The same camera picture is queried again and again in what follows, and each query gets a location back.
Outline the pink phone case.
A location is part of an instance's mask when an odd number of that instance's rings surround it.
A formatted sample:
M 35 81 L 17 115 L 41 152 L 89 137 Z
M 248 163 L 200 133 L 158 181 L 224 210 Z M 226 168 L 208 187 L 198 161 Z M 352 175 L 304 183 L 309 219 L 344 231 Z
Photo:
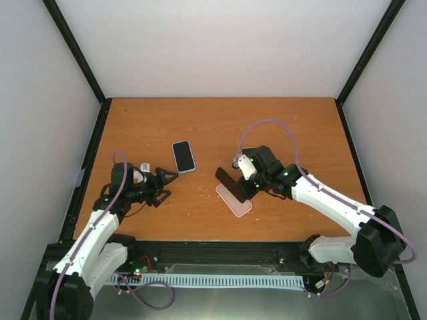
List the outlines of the pink phone case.
M 216 193 L 236 217 L 244 216 L 253 207 L 252 203 L 248 200 L 245 200 L 243 203 L 239 202 L 222 184 L 216 187 Z

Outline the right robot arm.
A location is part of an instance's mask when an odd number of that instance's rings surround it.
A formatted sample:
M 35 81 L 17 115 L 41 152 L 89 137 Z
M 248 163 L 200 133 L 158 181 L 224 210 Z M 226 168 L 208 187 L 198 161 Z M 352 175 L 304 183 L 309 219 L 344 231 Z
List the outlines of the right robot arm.
M 307 205 L 348 232 L 346 237 L 312 235 L 302 246 L 309 261 L 352 263 L 380 278 L 407 247 L 393 209 L 353 200 L 298 164 L 284 166 L 265 145 L 238 153 L 233 167 L 242 173 L 234 192 L 239 201 L 250 200 L 263 191 Z

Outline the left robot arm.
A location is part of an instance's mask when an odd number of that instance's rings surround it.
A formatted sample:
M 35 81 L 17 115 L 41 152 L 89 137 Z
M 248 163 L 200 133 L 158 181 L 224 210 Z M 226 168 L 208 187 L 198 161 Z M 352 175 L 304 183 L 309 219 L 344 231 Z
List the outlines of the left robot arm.
M 116 163 L 111 180 L 93 204 L 89 220 L 63 258 L 35 280 L 38 319 L 89 319 L 97 294 L 119 267 L 132 268 L 139 252 L 135 238 L 116 234 L 134 203 L 159 207 L 170 195 L 165 186 L 178 173 L 147 163 Z

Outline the black phone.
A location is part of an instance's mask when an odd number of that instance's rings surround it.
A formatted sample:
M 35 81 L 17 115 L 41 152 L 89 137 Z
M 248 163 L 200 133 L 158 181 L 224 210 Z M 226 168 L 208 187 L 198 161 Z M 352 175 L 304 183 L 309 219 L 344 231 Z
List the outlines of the black phone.
M 244 203 L 247 200 L 243 187 L 222 167 L 217 168 L 215 177 L 240 203 Z

